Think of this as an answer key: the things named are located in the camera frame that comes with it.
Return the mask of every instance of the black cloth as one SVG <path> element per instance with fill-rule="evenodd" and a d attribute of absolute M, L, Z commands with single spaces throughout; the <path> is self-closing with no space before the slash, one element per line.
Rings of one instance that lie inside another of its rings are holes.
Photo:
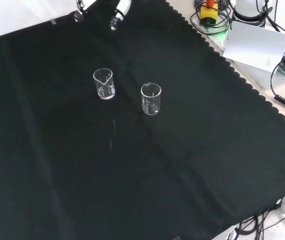
<path fill-rule="evenodd" d="M 210 240 L 285 196 L 284 116 L 164 0 L 114 9 L 0 37 L 0 240 Z"/>

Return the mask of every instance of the white paper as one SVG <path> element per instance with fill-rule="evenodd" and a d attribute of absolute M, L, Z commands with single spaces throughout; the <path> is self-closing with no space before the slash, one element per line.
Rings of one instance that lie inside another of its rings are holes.
<path fill-rule="evenodd" d="M 238 21 L 233 21 L 231 27 L 223 56 L 271 73 L 284 56 L 285 33 Z"/>

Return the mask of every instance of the glass beaker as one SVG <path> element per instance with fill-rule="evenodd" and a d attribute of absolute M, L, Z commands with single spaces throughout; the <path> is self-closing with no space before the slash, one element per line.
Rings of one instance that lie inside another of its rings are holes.
<path fill-rule="evenodd" d="M 142 110 L 147 115 L 155 115 L 161 109 L 161 87 L 152 82 L 141 87 Z"/>
<path fill-rule="evenodd" d="M 100 68 L 93 73 L 98 96 L 107 100 L 115 96 L 113 72 L 108 68 Z"/>

